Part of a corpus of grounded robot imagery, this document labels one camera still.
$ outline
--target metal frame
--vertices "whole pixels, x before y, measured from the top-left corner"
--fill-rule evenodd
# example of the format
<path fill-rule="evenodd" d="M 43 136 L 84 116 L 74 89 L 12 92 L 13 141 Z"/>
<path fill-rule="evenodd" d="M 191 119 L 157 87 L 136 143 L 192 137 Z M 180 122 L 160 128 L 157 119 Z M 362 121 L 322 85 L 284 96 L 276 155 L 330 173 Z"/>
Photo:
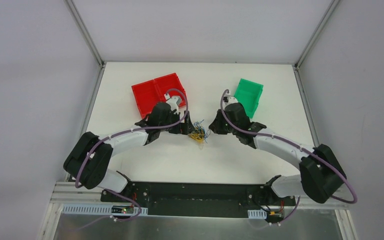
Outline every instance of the metal frame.
<path fill-rule="evenodd" d="M 81 126 L 81 133 L 84 133 L 88 127 L 88 123 L 92 114 L 92 109 L 98 94 L 98 90 L 102 81 L 102 77 L 105 71 L 106 62 L 103 60 L 98 52 L 98 49 L 96 48 L 92 37 L 90 36 L 85 23 L 83 22 L 79 11 L 76 8 L 76 5 L 74 4 L 74 0 L 64 0 L 68 10 L 70 11 L 73 20 L 75 21 L 80 33 L 82 34 L 84 41 L 86 42 L 87 46 L 89 47 L 89 50 L 93 54 L 95 60 L 100 66 L 99 74 L 95 83 L 95 86 L 93 88 L 92 96 L 90 98 L 89 104 L 87 106 L 87 112 L 85 119 Z M 295 65 L 293 65 L 293 71 L 295 73 L 296 82 L 299 89 L 299 94 L 301 96 L 302 104 L 304 106 L 305 115 L 307 117 L 308 125 L 310 128 L 311 136 L 313 138 L 313 142 L 315 145 L 319 144 L 319 138 L 316 133 L 316 128 L 313 122 L 312 117 L 312 111 L 311 107 L 308 101 L 308 98 L 306 96 L 306 91 L 303 86 L 303 83 L 301 82 L 300 78 L 300 66 L 305 61 L 306 57 L 308 56 L 310 50 L 313 48 L 315 43 L 317 42 L 317 39 L 319 38 L 321 32 L 326 27 L 326 24 L 328 20 L 331 18 L 333 12 L 339 5 L 341 0 L 332 0 L 330 3 L 328 9 L 326 10 L 324 16 L 320 20 L 320 23 L 318 24 L 317 28 L 315 29 L 314 33 L 312 34 L 309 42 L 307 43 L 304 51 L 302 52 L 301 56 L 299 57 L 299 60 Z M 64 204 L 91 204 L 91 205 L 108 205 L 111 203 L 108 202 L 100 202 L 101 199 L 101 190 L 99 189 L 91 189 L 88 190 L 84 187 L 76 189 L 73 182 L 57 182 L 55 184 L 55 188 L 53 190 L 51 199 L 49 201 L 48 209 L 46 211 L 46 215 L 44 218 L 44 221 L 42 223 L 39 238 L 40 240 L 53 240 L 55 232 L 57 230 L 58 222 L 60 219 L 60 215 L 62 213 L 63 205 Z M 116 203 L 117 205 L 123 205 L 130 203 Z M 302 196 L 301 201 L 299 204 L 299 209 L 320 209 L 320 210 L 335 210 L 337 222 L 342 234 L 342 238 L 344 240 L 358 240 L 354 223 L 350 215 L 349 206 L 346 203 L 339 202 L 334 199 L 329 199 L 324 204 L 319 204 L 311 200 L 307 196 Z"/>
<path fill-rule="evenodd" d="M 332 2 L 330 2 L 329 7 L 327 8 L 326 12 L 324 13 L 323 17 L 321 18 L 320 22 L 315 28 L 312 36 L 310 37 L 310 40 L 308 41 L 307 45 L 304 48 L 304 51 L 301 53 L 301 56 L 299 56 L 299 59 L 295 64 L 298 70 L 300 69 L 304 60 L 309 55 L 310 50 L 316 44 L 317 39 L 319 39 L 320 34 L 322 33 L 323 29 L 325 29 L 326 24 L 328 23 L 329 19 L 331 19 L 332 14 L 337 9 L 337 6 L 339 5 L 339 3 L 341 3 L 341 1 L 342 0 L 332 0 Z"/>
<path fill-rule="evenodd" d="M 97 46 L 95 45 L 94 41 L 92 40 L 91 35 L 89 34 L 88 29 L 86 28 L 85 23 L 83 22 L 82 17 L 80 16 L 79 11 L 77 10 L 76 5 L 74 4 L 73 0 L 64 0 L 68 11 L 71 13 L 71 16 L 73 17 L 73 20 L 75 24 L 77 25 L 78 30 L 80 31 L 81 35 L 84 38 L 84 41 L 86 42 L 87 46 L 89 47 L 90 52 L 93 54 L 93 57 L 99 64 L 99 66 L 102 68 L 104 65 L 104 61 L 101 58 L 101 55 L 98 52 Z"/>
<path fill-rule="evenodd" d="M 270 64 L 270 65 L 294 65 L 294 62 L 265 62 L 265 61 L 171 61 L 171 60 L 154 60 L 154 61 L 111 61 L 104 60 L 106 63 L 198 63 L 198 64 Z"/>

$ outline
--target white wall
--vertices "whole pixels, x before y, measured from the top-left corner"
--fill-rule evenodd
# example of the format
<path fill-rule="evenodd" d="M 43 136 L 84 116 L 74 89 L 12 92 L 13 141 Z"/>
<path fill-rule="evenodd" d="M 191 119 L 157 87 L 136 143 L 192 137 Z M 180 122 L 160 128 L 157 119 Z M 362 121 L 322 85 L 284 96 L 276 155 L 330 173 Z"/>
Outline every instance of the white wall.
<path fill-rule="evenodd" d="M 98 73 L 64 1 L 0 0 L 0 240 L 33 240 Z"/>
<path fill-rule="evenodd" d="M 331 0 L 75 0 L 106 61 L 295 63 Z"/>
<path fill-rule="evenodd" d="M 359 239 L 384 239 L 384 1 L 342 1 L 300 76 L 319 139 L 359 196 Z"/>

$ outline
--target green plastic container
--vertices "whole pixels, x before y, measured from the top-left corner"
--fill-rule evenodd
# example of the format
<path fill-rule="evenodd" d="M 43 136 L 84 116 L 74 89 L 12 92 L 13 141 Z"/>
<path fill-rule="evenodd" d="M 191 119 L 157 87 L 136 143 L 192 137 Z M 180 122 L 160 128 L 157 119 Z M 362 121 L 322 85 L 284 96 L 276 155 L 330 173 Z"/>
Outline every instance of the green plastic container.
<path fill-rule="evenodd" d="M 263 85 L 242 78 L 237 85 L 234 97 L 243 105 L 246 115 L 252 118 L 262 93 Z"/>

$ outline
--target purple cable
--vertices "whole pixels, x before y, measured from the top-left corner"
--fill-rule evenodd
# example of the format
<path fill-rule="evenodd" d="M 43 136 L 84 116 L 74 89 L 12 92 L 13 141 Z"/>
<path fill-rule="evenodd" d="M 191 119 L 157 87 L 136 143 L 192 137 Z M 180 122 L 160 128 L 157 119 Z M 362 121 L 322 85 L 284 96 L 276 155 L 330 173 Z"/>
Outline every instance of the purple cable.
<path fill-rule="evenodd" d="M 283 138 L 281 136 L 276 136 L 276 135 L 271 135 L 271 134 L 267 134 L 267 133 L 260 133 L 260 132 L 252 132 L 252 131 L 246 131 L 246 130 L 242 130 L 240 129 L 239 127 L 235 126 L 229 119 L 228 117 L 226 116 L 226 113 L 225 113 L 225 110 L 223 109 L 223 98 L 224 96 L 226 95 L 226 93 L 229 92 L 229 89 L 226 89 L 224 90 L 223 92 L 223 95 L 221 96 L 221 100 L 220 100 L 220 109 L 221 109 L 221 114 L 223 115 L 224 119 L 226 120 L 227 123 L 229 123 L 229 125 L 234 128 L 235 130 L 241 132 L 241 133 L 244 133 L 244 134 L 251 134 L 251 135 L 258 135 L 258 136 L 265 136 L 265 137 L 271 137 L 271 138 L 276 138 L 280 141 L 283 141 L 297 149 L 300 149 L 302 150 L 304 153 L 312 156 L 313 158 L 317 159 L 319 162 L 321 162 L 322 164 L 324 164 L 326 167 L 328 167 L 330 170 L 332 170 L 336 175 L 338 175 L 338 177 L 343 181 L 343 183 L 347 186 L 347 188 L 349 189 L 349 191 L 351 192 L 352 194 L 352 198 L 353 200 L 350 201 L 350 200 L 345 200 L 345 199 L 342 199 L 340 197 L 337 197 L 337 196 L 331 196 L 331 198 L 333 199 L 336 199 L 336 200 L 339 200 L 341 202 L 344 202 L 344 203 L 347 203 L 347 204 L 355 204 L 357 202 L 357 194 L 356 194 L 356 191 L 354 190 L 354 188 L 351 186 L 350 182 L 348 182 L 348 180 L 344 177 L 344 175 L 342 175 L 342 173 L 340 173 L 334 166 L 330 165 L 327 161 L 323 160 L 321 157 L 317 156 L 316 154 L 314 154 L 313 152 L 305 149 L 305 148 L 301 148 L 298 144 L 286 139 L 286 138 Z M 295 212 L 295 210 L 293 210 L 285 219 L 287 219 L 293 212 Z"/>
<path fill-rule="evenodd" d="M 149 130 L 149 129 L 167 129 L 167 128 L 171 128 L 171 127 L 174 127 L 176 126 L 177 124 L 181 123 L 186 115 L 188 114 L 188 109 L 189 109 L 189 105 L 188 105 L 188 100 L 186 99 L 186 96 L 183 94 L 183 92 L 181 92 L 180 90 L 178 89 L 175 89 L 175 88 L 171 88 L 169 90 L 167 90 L 167 92 L 165 92 L 166 94 L 171 92 L 171 91 L 176 91 L 178 92 L 184 99 L 184 102 L 186 103 L 186 111 L 184 113 L 184 115 L 180 118 L 179 121 L 175 122 L 175 123 L 172 123 L 172 124 L 169 124 L 169 125 L 165 125 L 165 126 L 146 126 L 146 127 L 140 127 L 140 128 L 134 128 L 132 130 L 124 130 L 124 131 L 120 131 L 120 132 L 116 132 L 114 133 L 113 135 L 111 135 L 111 138 L 115 138 L 115 137 L 118 137 L 120 135 L 123 135 L 123 134 L 127 134 L 127 133 L 131 133 L 131 132 L 137 132 L 137 131 L 142 131 L 142 130 Z M 79 185 L 79 180 L 80 180 L 80 176 L 82 175 L 82 172 L 83 170 L 85 169 L 85 166 L 86 166 L 86 163 L 88 162 L 90 156 L 95 152 L 95 150 L 97 149 L 97 147 L 109 140 L 110 137 L 104 137 L 103 139 L 101 139 L 100 141 L 98 141 L 89 151 L 89 153 L 87 153 L 86 157 L 84 158 L 84 161 L 83 163 L 81 164 L 80 166 L 80 169 L 78 170 L 78 173 L 77 173 L 77 176 L 75 177 L 75 187 L 78 189 L 80 187 L 82 187 L 83 185 Z"/>
<path fill-rule="evenodd" d="M 188 111 L 188 109 L 189 109 L 188 100 L 186 99 L 186 96 L 183 94 L 183 92 L 181 92 L 180 90 L 175 89 L 175 88 L 171 88 L 171 89 L 167 90 L 166 94 L 168 94 L 168 93 L 171 92 L 171 91 L 176 91 L 176 92 L 178 92 L 178 93 L 183 97 L 184 102 L 186 103 L 186 110 L 185 110 L 185 113 L 184 113 L 184 115 L 180 118 L 179 121 L 177 121 L 177 122 L 175 122 L 175 123 L 172 123 L 172 124 L 169 124 L 169 125 L 165 125 L 165 126 L 147 126 L 147 127 L 141 127 L 141 128 L 134 128 L 134 129 L 132 129 L 132 130 L 124 130 L 124 131 L 120 131 L 120 132 L 116 132 L 116 133 L 114 133 L 113 135 L 111 135 L 111 138 L 115 138 L 115 137 L 118 137 L 118 136 L 123 135 L 123 134 L 131 133 L 131 132 L 137 132 L 137 131 L 141 131 L 141 130 L 149 130 L 149 129 L 167 129 L 167 128 L 174 127 L 174 126 L 176 126 L 177 124 L 181 123 L 181 122 L 185 119 L 186 115 L 187 115 L 188 112 L 189 112 L 189 111 Z M 82 175 L 83 170 L 85 169 L 86 163 L 88 162 L 90 156 L 95 152 L 95 150 L 97 149 L 97 147 L 98 147 L 101 143 L 103 143 L 103 142 L 105 142 L 105 141 L 107 141 L 107 140 L 109 140 L 109 139 L 110 139 L 110 137 L 108 137 L 108 136 L 107 136 L 107 137 L 104 137 L 103 139 L 101 139 L 100 141 L 98 141 L 98 142 L 97 142 L 97 143 L 90 149 L 90 151 L 87 153 L 86 157 L 84 158 L 83 163 L 82 163 L 81 166 L 80 166 L 80 169 L 78 170 L 77 176 L 76 176 L 76 178 L 75 178 L 75 184 L 74 184 L 74 185 L 75 185 L 75 187 L 76 187 L 77 189 L 78 189 L 78 188 L 81 188 L 81 187 L 83 186 L 83 185 L 79 184 L 79 179 L 80 179 L 80 176 Z M 131 202 L 132 204 L 136 205 L 136 206 L 139 208 L 139 212 L 138 212 L 137 214 L 135 214 L 135 215 L 129 217 L 129 218 L 126 218 L 126 219 L 116 219 L 116 218 L 115 218 L 117 222 L 126 222 L 126 221 L 134 220 L 134 219 L 136 219 L 137 217 L 139 217 L 139 215 L 142 213 L 142 208 L 141 208 L 141 206 L 140 206 L 137 202 L 135 202 L 133 199 L 130 199 L 130 198 L 125 197 L 125 196 L 122 196 L 122 195 L 120 195 L 120 194 L 118 194 L 118 193 L 116 193 L 116 192 L 114 192 L 114 191 L 112 191 L 112 190 L 110 190 L 110 189 L 105 189 L 105 190 L 108 191 L 108 192 L 110 192 L 111 194 L 113 194 L 113 195 L 119 197 L 119 198 L 122 198 L 122 199 L 124 199 L 124 200 L 127 200 L 127 201 Z M 88 223 L 88 224 L 86 224 L 86 225 L 84 225 L 84 226 L 82 226 L 82 227 L 77 228 L 77 230 L 81 230 L 81 229 L 83 229 L 83 228 L 86 228 L 86 227 L 88 227 L 88 226 L 90 226 L 90 225 L 92 225 L 92 224 L 98 222 L 99 220 L 101 220 L 101 219 L 103 219 L 103 218 L 106 218 L 106 217 L 107 217 L 107 216 L 100 217 L 100 218 L 98 218 L 98 219 L 96 219 L 96 220 L 94 220 L 94 221 L 92 221 L 92 222 L 90 222 L 90 223 Z"/>
<path fill-rule="evenodd" d="M 300 200 L 301 200 L 301 196 L 298 196 L 298 198 L 296 199 L 296 204 L 295 204 L 295 207 L 292 209 L 292 211 L 282 220 L 282 221 L 280 221 L 280 222 L 278 222 L 279 224 L 280 223 L 284 223 L 287 219 L 289 219 L 289 217 L 290 216 L 292 216 L 292 214 L 294 214 L 295 213 L 295 211 L 297 210 L 297 208 L 298 208 L 298 205 L 300 204 Z M 263 230 L 263 229 L 265 229 L 265 228 L 267 228 L 267 227 L 269 227 L 269 226 L 271 226 L 271 225 L 265 225 L 265 226 L 263 226 L 263 227 L 260 227 L 260 228 L 255 228 L 254 226 L 252 226 L 251 224 L 250 224 L 250 226 L 254 229 L 254 230 Z"/>
<path fill-rule="evenodd" d="M 109 189 L 106 189 L 106 191 L 110 192 L 111 194 L 114 194 L 115 196 L 117 196 L 117 197 L 119 197 L 121 199 L 124 199 L 124 200 L 127 200 L 127 201 L 131 202 L 132 204 L 136 205 L 139 208 L 139 212 L 136 213 L 135 215 L 129 217 L 129 218 L 119 219 L 119 218 L 114 217 L 116 222 L 127 222 L 127 221 L 135 220 L 142 213 L 141 206 L 135 200 L 130 199 L 128 197 L 125 197 L 125 196 L 123 196 L 121 194 L 118 194 L 118 193 L 116 193 L 116 192 L 114 192 L 112 190 L 109 190 Z M 63 229 L 63 230 L 67 231 L 67 232 L 77 232 L 77 231 L 80 231 L 80 230 L 82 230 L 84 228 L 87 228 L 87 227 L 89 227 L 89 226 L 91 226 L 91 225 L 101 221 L 102 219 L 106 219 L 106 218 L 111 217 L 111 216 L 112 215 L 101 216 L 101 217 L 98 217 L 97 219 L 95 219 L 95 220 L 93 220 L 93 221 L 91 221 L 91 222 L 89 222 L 89 223 L 87 223 L 87 224 L 85 224 L 83 226 L 80 226 L 80 227 L 77 227 L 77 228 L 74 228 L 74 229 Z"/>

